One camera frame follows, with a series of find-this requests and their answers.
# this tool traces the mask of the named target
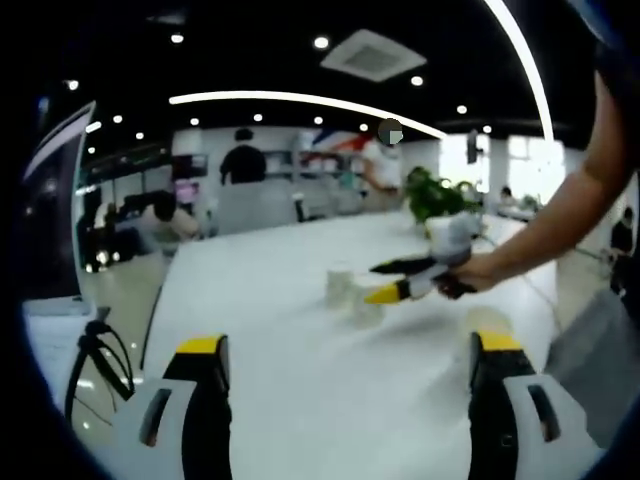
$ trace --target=person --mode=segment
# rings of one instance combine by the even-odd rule
[[[623,291],[631,274],[630,262],[633,250],[633,210],[631,207],[624,209],[622,218],[611,231],[611,257],[613,261],[613,273],[611,275],[611,290],[618,294]]]
[[[397,209],[402,203],[402,152],[398,145],[385,145],[372,138],[362,150],[364,179],[368,185],[365,210]]]
[[[224,157],[220,165],[220,183],[224,185],[227,176],[231,183],[262,182],[267,173],[267,160],[264,154],[248,143],[253,140],[253,132],[241,128],[235,133],[238,145]]]
[[[500,190],[500,206],[501,207],[515,207],[518,202],[513,198],[511,188],[508,186],[502,187]]]
[[[640,36],[636,32],[637,16],[631,13],[632,7],[628,2],[569,0],[569,3],[597,40],[594,75],[596,114],[586,158],[578,170],[567,176],[551,201],[526,228],[493,252],[474,255],[453,270],[453,277],[458,282],[472,286],[478,292],[492,289],[509,278],[558,258],[574,247],[611,209],[631,178],[638,175]],[[625,296],[628,301],[624,304],[629,318],[623,322],[608,321],[606,317],[599,319],[607,322],[607,327],[612,331],[615,328],[624,329],[624,334],[617,335],[617,341],[608,348],[609,365],[603,367],[601,363],[598,372],[581,372],[582,380],[574,379],[576,383],[590,385],[590,391],[583,388],[582,398],[576,397],[579,403],[591,403],[593,407],[591,411],[585,407],[589,424],[604,419],[612,430],[607,453],[584,477],[586,479],[637,477],[631,472],[638,471],[633,445],[637,448],[640,432],[640,398],[636,398],[635,402],[633,398],[638,394],[640,379],[622,376],[637,377],[638,346],[631,344],[626,348],[633,351],[625,350],[622,361],[612,357],[623,353],[620,350],[625,349],[626,345],[622,340],[637,341],[634,340],[637,331],[636,335],[630,332],[634,331],[633,321],[637,322],[640,318],[640,282],[637,278],[640,272],[639,255],[640,249],[636,249],[629,257],[629,271],[633,278],[628,281],[629,291]],[[440,292],[452,299],[460,296],[461,289],[454,287],[455,282],[449,279],[438,285]],[[612,309],[600,310],[613,314]],[[612,378],[616,378],[615,389],[610,388]],[[626,420],[620,416],[616,418],[616,415],[624,415],[629,406],[632,409]],[[615,429],[620,423],[622,426],[616,434]]]
[[[191,215],[178,208],[175,195],[162,191],[143,211],[138,231],[148,250],[171,256],[181,242],[195,239],[200,228]]]

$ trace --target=ceiling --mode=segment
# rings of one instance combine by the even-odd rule
[[[506,3],[536,60],[556,136],[572,146],[584,145],[594,107],[590,35],[564,2]],[[154,14],[176,9],[181,9],[183,25],[149,21]],[[216,90],[322,95],[387,110],[447,133],[488,124],[497,136],[542,134],[520,60],[483,0],[377,10],[324,3],[221,7],[210,1],[87,7],[68,20],[64,42],[52,43],[40,57],[38,86],[50,97],[51,121],[97,100],[96,120],[103,127],[88,139],[96,156],[141,142],[167,141],[172,131],[188,128],[192,117],[204,128],[251,125],[255,113],[263,115],[265,125],[314,127],[313,118],[322,116],[324,127],[354,131],[363,122],[378,121],[281,101],[168,102],[174,95]],[[417,51],[427,63],[382,83],[320,67],[332,46],[363,28]],[[173,44],[174,33],[182,34],[184,42]],[[318,35],[330,39],[329,49],[313,48]],[[424,78],[423,86],[411,85],[414,75]],[[79,88],[69,91],[65,79],[78,80]],[[466,115],[456,112],[461,104],[468,108]],[[114,124],[114,115],[124,121]],[[137,132],[144,132],[144,140],[136,140]],[[408,139],[426,138],[420,132],[406,133]]]

